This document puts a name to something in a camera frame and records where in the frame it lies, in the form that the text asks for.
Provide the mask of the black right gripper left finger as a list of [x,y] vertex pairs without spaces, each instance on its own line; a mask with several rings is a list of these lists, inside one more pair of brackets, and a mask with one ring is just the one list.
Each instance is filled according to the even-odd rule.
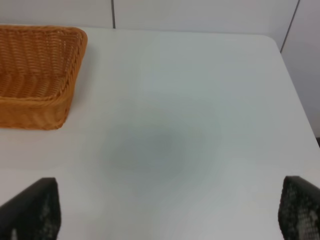
[[56,240],[62,215],[57,180],[45,177],[0,206],[2,240]]

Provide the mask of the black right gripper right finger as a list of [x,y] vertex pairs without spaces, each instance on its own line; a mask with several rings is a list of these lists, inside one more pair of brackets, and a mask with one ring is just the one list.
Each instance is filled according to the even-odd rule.
[[319,240],[320,189],[300,176],[286,176],[278,224],[285,240]]

